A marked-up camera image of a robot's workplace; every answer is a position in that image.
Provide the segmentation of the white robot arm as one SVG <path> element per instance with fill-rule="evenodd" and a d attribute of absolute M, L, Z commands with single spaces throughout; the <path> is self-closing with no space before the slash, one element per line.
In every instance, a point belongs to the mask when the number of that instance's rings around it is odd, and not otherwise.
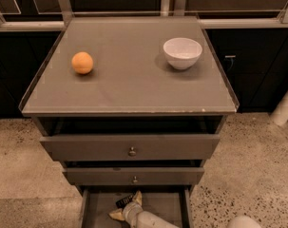
<path fill-rule="evenodd" d="M 155 214 L 143 209 L 143 195 L 140 190 L 116 202 L 117 209 L 108 215 L 118 221 L 125 221 L 130 228 L 179 228 Z M 232 218 L 226 228 L 261 228 L 248 216 Z"/>

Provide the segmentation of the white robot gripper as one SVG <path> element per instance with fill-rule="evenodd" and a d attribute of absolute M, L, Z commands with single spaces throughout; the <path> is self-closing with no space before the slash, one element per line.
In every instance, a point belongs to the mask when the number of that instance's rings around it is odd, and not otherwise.
<path fill-rule="evenodd" d="M 119 208 L 111 211 L 108 215 L 114 220 L 125 220 L 130 225 L 130 228 L 136 228 L 137 216 L 143 211 L 142 204 L 142 192 L 138 190 L 133 196 L 132 202 L 130 202 L 124 210 L 122 208 Z"/>

